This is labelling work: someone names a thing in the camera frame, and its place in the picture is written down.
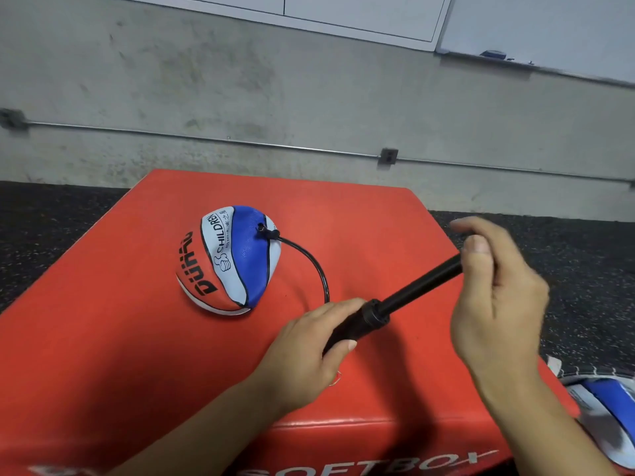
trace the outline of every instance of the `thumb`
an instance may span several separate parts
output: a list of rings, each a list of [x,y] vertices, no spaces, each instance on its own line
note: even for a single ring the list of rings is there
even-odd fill
[[[339,341],[324,354],[322,358],[322,374],[324,375],[325,384],[329,384],[335,378],[340,364],[356,345],[357,341],[345,339],[344,341]]]
[[[471,235],[461,251],[463,265],[462,301],[487,301],[491,304],[491,285],[494,278],[494,258],[489,243],[482,235]]]

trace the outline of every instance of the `white cabinet door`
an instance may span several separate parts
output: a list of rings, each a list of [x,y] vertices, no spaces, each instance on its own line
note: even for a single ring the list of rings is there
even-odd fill
[[[276,13],[282,15],[284,12],[284,0],[201,0],[203,2],[218,3],[219,5],[235,6],[237,8],[247,8],[250,10],[263,11],[265,13]]]
[[[431,41],[444,0],[285,0],[284,14],[358,30]]]

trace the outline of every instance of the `children's basketball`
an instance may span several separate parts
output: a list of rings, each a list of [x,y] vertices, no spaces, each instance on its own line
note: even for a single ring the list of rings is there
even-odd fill
[[[177,279],[196,305],[220,315],[256,307],[280,257],[278,240],[258,234],[275,224],[253,207],[223,207],[205,215],[179,244]]]

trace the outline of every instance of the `blue panel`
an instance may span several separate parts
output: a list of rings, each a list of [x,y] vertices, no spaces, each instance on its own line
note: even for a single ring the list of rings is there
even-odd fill
[[[258,224],[265,215],[253,207],[234,206],[232,256],[238,275],[247,289],[247,307],[254,307],[267,288],[269,241],[258,237]]]
[[[635,444],[635,400],[615,379],[584,381],[586,389],[611,412]]]

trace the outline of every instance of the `concrete wall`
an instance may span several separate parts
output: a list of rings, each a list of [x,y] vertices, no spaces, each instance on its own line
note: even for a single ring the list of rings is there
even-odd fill
[[[123,0],[0,0],[0,106],[139,127],[635,178],[635,90]],[[155,167],[406,186],[431,209],[635,221],[626,184],[138,136],[0,131],[0,178]]]

